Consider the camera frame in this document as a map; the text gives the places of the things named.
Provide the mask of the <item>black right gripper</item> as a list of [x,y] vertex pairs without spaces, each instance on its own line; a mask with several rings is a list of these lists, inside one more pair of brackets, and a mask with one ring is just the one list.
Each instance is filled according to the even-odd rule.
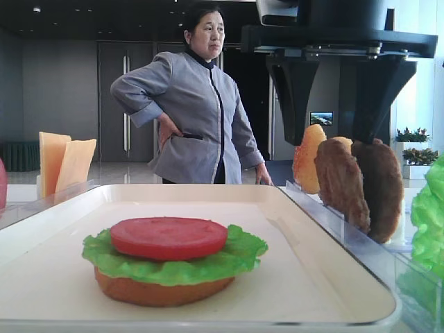
[[390,28],[394,11],[386,1],[257,1],[256,5],[259,24],[243,26],[241,51],[267,55],[284,139],[294,146],[304,135],[319,58],[369,59],[356,65],[352,138],[371,144],[392,103],[416,74],[416,63],[405,59],[433,58],[438,44],[436,35]]

